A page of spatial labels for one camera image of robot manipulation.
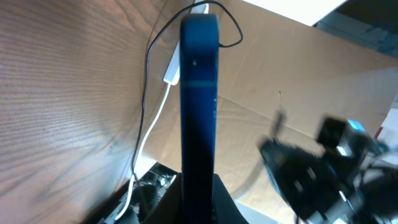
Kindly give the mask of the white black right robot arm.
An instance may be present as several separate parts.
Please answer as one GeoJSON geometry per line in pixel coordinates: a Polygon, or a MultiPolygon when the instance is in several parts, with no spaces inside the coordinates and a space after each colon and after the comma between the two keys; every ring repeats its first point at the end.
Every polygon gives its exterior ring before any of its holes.
{"type": "Polygon", "coordinates": [[[278,112],[258,148],[296,223],[397,223],[397,165],[383,160],[393,149],[357,121],[326,117],[316,138],[325,151],[317,156],[278,140],[284,121],[278,112]]]}

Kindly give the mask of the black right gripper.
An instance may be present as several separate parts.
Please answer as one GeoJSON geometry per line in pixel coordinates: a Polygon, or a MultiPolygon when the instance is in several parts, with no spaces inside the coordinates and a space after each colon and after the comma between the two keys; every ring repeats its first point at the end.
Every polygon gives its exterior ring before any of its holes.
{"type": "Polygon", "coordinates": [[[287,115],[277,110],[271,138],[258,149],[275,191],[294,211],[295,223],[351,223],[351,204],[342,171],[350,157],[325,151],[321,156],[277,140],[287,115]]]}

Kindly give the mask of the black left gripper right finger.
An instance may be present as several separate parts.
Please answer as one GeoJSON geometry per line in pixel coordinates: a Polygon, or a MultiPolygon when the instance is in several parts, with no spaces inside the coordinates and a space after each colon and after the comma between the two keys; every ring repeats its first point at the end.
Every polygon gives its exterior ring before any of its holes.
{"type": "Polygon", "coordinates": [[[213,223],[248,224],[218,174],[213,174],[213,223]]]}

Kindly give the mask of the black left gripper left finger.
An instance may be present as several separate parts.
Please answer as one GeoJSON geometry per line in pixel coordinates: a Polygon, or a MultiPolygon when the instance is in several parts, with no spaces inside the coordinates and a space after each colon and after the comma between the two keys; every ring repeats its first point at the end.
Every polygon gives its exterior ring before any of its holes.
{"type": "Polygon", "coordinates": [[[178,173],[155,209],[142,224],[182,224],[182,174],[178,173]]]}

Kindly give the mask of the blue Galaxy smartphone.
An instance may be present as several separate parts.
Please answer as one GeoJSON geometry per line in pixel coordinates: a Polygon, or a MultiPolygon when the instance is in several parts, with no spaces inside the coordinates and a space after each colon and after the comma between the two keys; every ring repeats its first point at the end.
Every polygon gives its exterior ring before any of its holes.
{"type": "Polygon", "coordinates": [[[180,26],[184,223],[211,223],[218,84],[218,18],[189,14],[180,26]]]}

